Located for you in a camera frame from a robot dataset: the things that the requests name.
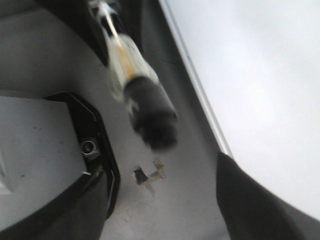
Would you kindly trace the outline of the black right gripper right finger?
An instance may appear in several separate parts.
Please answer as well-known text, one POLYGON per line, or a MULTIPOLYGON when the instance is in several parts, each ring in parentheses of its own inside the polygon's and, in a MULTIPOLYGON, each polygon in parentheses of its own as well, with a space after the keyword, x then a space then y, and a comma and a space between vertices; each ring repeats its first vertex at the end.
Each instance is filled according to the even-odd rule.
POLYGON ((216 198, 232 240, 318 240, 320 222, 265 189, 219 152, 216 198))

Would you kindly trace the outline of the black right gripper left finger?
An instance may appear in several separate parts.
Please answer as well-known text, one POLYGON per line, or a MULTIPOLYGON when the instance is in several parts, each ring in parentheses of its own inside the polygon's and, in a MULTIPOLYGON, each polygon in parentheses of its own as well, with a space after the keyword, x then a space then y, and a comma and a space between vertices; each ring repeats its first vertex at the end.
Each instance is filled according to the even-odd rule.
POLYGON ((2 240, 98 240, 108 212, 107 175, 83 175, 53 201, 1 231, 2 240))

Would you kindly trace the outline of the white robot base black trim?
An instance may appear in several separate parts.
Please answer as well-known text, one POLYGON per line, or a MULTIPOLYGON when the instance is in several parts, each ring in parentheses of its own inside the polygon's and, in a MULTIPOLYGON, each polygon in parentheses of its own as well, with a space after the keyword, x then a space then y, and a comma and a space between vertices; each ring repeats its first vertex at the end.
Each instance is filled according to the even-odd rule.
POLYGON ((120 173, 103 119, 89 102, 69 92, 0 92, 0 232, 80 177, 98 173, 107 176, 106 221, 116 205, 120 173))

